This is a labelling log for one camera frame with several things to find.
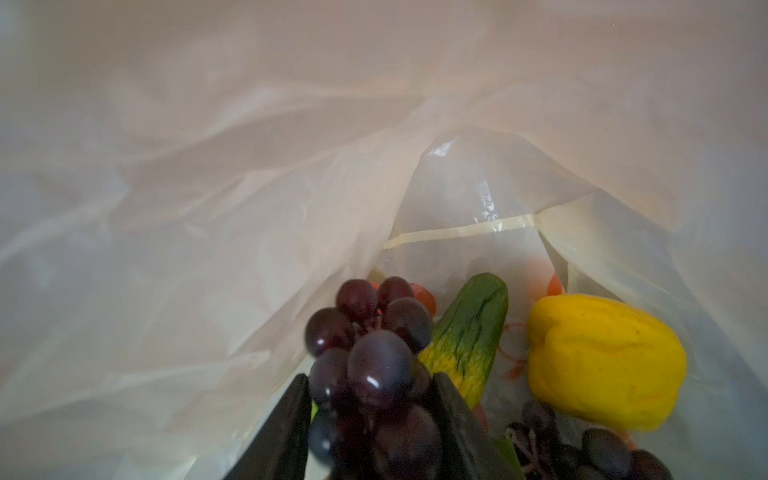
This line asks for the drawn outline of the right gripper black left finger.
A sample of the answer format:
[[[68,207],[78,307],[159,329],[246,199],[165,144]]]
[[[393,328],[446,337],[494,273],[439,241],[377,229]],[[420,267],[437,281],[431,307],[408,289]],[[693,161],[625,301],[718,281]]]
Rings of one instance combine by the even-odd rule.
[[[309,453],[312,400],[306,374],[296,375],[226,480],[302,480]]]

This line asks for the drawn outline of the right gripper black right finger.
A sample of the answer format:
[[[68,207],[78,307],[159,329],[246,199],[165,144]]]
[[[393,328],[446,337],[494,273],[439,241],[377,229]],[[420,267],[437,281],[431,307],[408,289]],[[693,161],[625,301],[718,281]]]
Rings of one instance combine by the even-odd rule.
[[[485,434],[449,376],[433,375],[427,394],[428,410],[438,425],[443,445],[439,479],[521,479]]]

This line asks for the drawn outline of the large purple grape bunch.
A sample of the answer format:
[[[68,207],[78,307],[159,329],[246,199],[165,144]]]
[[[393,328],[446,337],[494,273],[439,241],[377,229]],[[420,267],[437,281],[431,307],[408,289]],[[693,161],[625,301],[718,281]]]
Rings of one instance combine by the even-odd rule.
[[[514,449],[526,479],[673,478],[657,456],[630,448],[606,429],[585,430],[579,446],[563,442],[554,409],[539,400],[524,404],[521,420],[507,425],[503,442]]]

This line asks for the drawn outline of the small purple grape bunch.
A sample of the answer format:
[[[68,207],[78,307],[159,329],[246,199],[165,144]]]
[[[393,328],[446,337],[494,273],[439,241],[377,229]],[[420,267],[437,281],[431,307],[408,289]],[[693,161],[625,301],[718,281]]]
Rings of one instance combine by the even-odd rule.
[[[437,478],[442,435],[424,406],[432,377],[417,358],[431,337],[429,309],[397,276],[347,280],[334,305],[310,316],[309,450],[332,478]]]

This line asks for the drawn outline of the small orange mango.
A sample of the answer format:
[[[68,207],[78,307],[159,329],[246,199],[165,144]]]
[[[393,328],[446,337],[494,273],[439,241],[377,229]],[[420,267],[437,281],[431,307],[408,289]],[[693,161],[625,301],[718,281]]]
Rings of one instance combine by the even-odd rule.
[[[509,306],[508,287],[498,276],[471,277],[433,331],[418,360],[432,373],[448,375],[470,409],[482,399],[495,361]]]

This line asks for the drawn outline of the yellow ribbed fruit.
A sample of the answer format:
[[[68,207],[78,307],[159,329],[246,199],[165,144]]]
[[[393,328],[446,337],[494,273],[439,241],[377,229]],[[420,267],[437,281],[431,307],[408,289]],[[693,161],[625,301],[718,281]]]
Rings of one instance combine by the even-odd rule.
[[[618,430],[653,431],[671,415],[687,371],[675,332],[612,299],[539,299],[527,325],[528,385],[552,407]]]

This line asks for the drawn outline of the translucent plastic bag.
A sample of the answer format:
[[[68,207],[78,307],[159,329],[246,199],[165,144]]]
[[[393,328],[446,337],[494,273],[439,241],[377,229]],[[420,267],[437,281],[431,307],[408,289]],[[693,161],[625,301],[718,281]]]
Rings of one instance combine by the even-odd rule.
[[[763,1],[5,1],[1,475],[217,479],[347,279],[564,287],[679,336],[636,442],[767,475]]]

